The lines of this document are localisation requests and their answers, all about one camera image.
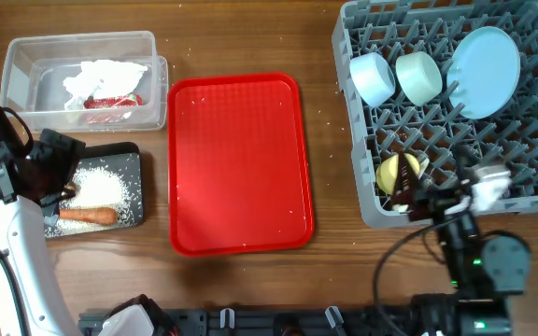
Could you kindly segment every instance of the red tray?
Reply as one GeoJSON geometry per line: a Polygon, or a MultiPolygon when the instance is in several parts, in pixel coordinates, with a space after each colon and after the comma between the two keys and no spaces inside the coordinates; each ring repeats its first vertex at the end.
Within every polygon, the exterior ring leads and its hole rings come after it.
{"type": "Polygon", "coordinates": [[[190,256],[300,247],[314,216],[300,93],[285,74],[185,79],[168,95],[169,235],[190,256]]]}

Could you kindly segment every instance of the crumpled white paper towel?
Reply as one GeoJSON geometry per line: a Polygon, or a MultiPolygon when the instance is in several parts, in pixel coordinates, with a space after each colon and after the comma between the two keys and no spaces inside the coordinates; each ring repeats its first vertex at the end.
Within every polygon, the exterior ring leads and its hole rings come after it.
{"type": "Polygon", "coordinates": [[[90,96],[104,99],[133,93],[147,71],[145,65],[110,60],[82,62],[80,68],[78,76],[64,79],[65,89],[72,94],[64,104],[66,110],[85,109],[90,96]]]}

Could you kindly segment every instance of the cup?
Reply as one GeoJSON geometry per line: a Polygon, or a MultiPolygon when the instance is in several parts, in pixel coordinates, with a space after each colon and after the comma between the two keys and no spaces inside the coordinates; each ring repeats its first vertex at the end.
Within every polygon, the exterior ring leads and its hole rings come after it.
{"type": "MultiPolygon", "coordinates": [[[[417,158],[414,155],[405,153],[406,159],[412,170],[418,175],[420,171],[420,164],[418,163],[417,158]]],[[[396,178],[398,177],[398,154],[392,156],[391,158],[383,161],[381,165],[377,168],[375,172],[377,186],[385,191],[388,195],[393,193],[395,187],[396,178]]]]}
{"type": "Polygon", "coordinates": [[[396,79],[388,62],[371,52],[350,61],[352,82],[362,100],[372,107],[385,103],[396,90],[396,79]]]}
{"type": "Polygon", "coordinates": [[[423,106],[441,93],[443,80],[437,64],[424,51],[399,57],[396,75],[403,93],[416,106],[423,106]]]}

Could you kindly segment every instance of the clear plastic container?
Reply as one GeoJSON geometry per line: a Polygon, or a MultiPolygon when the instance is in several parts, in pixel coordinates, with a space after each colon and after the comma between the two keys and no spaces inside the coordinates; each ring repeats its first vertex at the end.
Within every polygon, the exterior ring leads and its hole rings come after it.
{"type": "Polygon", "coordinates": [[[45,128],[61,132],[159,130],[165,124],[168,82],[167,62],[157,56],[151,32],[23,37],[11,41],[7,49],[0,105],[17,111],[35,133],[45,128]],[[145,65],[148,69],[134,89],[143,105],[64,110],[71,98],[64,79],[77,76],[80,63],[97,60],[145,65]],[[92,122],[109,114],[121,118],[92,122]]]}

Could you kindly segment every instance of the brown object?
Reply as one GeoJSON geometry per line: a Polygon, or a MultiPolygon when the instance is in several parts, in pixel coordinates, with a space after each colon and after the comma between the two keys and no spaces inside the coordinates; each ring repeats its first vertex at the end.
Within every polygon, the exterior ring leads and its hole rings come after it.
{"type": "MultiPolygon", "coordinates": [[[[416,228],[372,230],[361,219],[350,160],[350,124],[343,93],[335,94],[339,90],[331,43],[344,1],[242,0],[228,5],[227,1],[168,0],[131,5],[126,4],[128,0],[105,0],[108,5],[84,6],[34,1],[55,6],[9,1],[0,6],[0,89],[7,46],[16,37],[151,30],[157,52],[170,63],[172,82],[283,71],[296,78],[303,97],[318,229],[302,249],[183,258],[167,239],[167,130],[71,134],[88,146],[138,144],[147,202],[147,220],[139,227],[47,241],[55,275],[75,320],[90,309],[112,309],[141,293],[162,308],[223,307],[237,302],[272,309],[325,310],[335,302],[346,309],[373,301],[371,278],[379,257],[416,228]],[[204,43],[196,42],[209,35],[204,43]]],[[[30,67],[19,67],[30,74],[30,67]]],[[[354,143],[362,147],[365,141],[357,138],[354,143]]],[[[516,336],[538,336],[538,215],[478,220],[482,231],[510,230],[531,244],[527,293],[510,302],[516,336]]],[[[437,248],[432,236],[429,242],[437,248]]],[[[408,303],[418,293],[451,292],[446,268],[431,259],[420,239],[402,248],[382,276],[381,300],[387,304],[408,303]]]]}
{"type": "Polygon", "coordinates": [[[60,209],[60,219],[77,220],[92,224],[113,225],[118,221],[118,213],[112,208],[60,209]]]}

